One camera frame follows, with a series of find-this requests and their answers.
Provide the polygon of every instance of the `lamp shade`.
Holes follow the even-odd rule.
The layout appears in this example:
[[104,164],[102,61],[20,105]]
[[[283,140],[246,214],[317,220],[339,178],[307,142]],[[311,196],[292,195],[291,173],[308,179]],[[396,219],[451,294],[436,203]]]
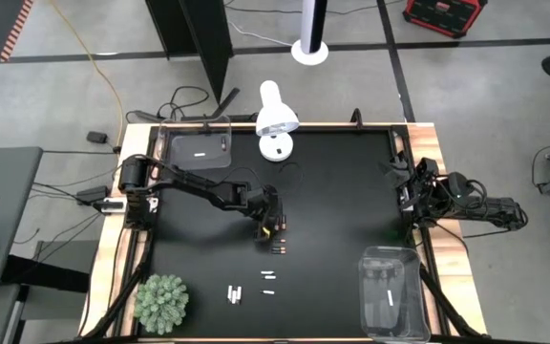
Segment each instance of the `lamp shade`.
[[298,128],[299,121],[294,111],[282,103],[279,87],[267,80],[260,86],[263,108],[256,119],[256,135],[260,137],[289,133]]

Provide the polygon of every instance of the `gray concrete floor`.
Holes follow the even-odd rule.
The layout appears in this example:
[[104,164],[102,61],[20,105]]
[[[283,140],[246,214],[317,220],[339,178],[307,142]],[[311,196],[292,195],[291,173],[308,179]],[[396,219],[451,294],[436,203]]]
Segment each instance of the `gray concrete floor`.
[[[58,4],[94,53],[160,50],[141,1],[59,0]],[[296,10],[300,4],[300,0],[237,0],[232,6]],[[373,4],[370,0],[331,1],[329,8],[346,11]],[[397,41],[449,40],[404,22],[403,8],[404,3],[389,6]],[[298,38],[298,14],[229,11],[228,18],[243,30],[284,42]],[[235,47],[272,45],[241,36],[232,28],[231,36]],[[382,43],[384,37],[377,9],[328,15],[324,36],[328,43]],[[466,39],[544,37],[550,37],[550,0],[506,0],[491,2]],[[48,2],[37,0],[13,55],[81,53]],[[483,181],[492,196],[514,197],[530,216],[530,224],[520,232],[468,241],[489,333],[550,342],[550,196],[540,195],[530,182],[533,154],[550,144],[550,77],[539,66],[550,54],[550,45],[399,54],[416,119],[436,124],[449,170]],[[154,112],[178,86],[208,88],[196,58],[117,60],[99,62],[99,66],[116,85],[125,111]],[[288,54],[236,56],[229,63],[224,91],[239,87],[242,93],[229,113],[259,110],[258,87],[267,78],[280,83],[284,100],[304,121],[347,121],[355,107],[363,111],[365,120],[404,120],[387,51],[332,53],[325,64],[312,68],[301,67]],[[187,93],[180,102],[196,97]],[[211,113],[215,106],[212,100],[188,113]],[[88,62],[0,64],[0,146],[106,150],[84,137],[89,130],[114,137],[117,121],[114,98]],[[114,158],[107,156],[46,155],[37,179],[74,182],[114,165]],[[550,163],[537,164],[537,178],[550,178]],[[109,182],[105,176],[67,189]],[[17,240],[29,237],[37,227],[41,230],[30,243],[14,246],[13,252],[31,256],[37,240],[51,240],[90,214],[90,209],[73,202],[32,199]],[[493,230],[471,223],[462,228],[466,234]],[[97,221],[77,239],[95,240],[99,231]],[[79,316],[32,321],[23,342],[71,338]]]

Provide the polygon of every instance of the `green plant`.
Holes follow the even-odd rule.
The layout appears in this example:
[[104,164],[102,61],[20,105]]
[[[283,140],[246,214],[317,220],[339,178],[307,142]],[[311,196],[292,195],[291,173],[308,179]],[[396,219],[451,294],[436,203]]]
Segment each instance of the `green plant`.
[[137,288],[134,317],[149,333],[165,334],[181,324],[188,303],[186,286],[175,275],[152,275]]

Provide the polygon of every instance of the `clear plastic container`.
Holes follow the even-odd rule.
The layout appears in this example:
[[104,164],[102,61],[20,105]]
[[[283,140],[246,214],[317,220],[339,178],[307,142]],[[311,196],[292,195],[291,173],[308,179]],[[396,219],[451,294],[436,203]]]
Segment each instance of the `clear plastic container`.
[[419,256],[410,248],[368,247],[359,264],[362,329],[380,343],[426,343]]
[[[177,129],[169,137],[166,133],[171,131],[171,124]],[[163,160],[183,170],[222,168],[232,161],[230,118],[224,115],[195,122],[165,120],[160,124],[159,138],[169,140]]]

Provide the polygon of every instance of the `lamp base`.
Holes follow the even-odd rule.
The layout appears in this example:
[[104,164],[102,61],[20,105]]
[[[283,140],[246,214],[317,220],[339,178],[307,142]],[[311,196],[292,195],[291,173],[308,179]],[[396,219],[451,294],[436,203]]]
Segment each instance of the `lamp base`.
[[279,162],[284,161],[292,154],[294,141],[288,133],[283,133],[275,136],[261,137],[260,153],[268,161]]
[[297,62],[306,66],[319,65],[320,63],[326,61],[326,58],[328,57],[328,46],[326,43],[322,42],[319,51],[313,54],[305,54],[303,53],[303,49],[301,48],[301,40],[299,39],[292,45],[292,57],[294,57]]

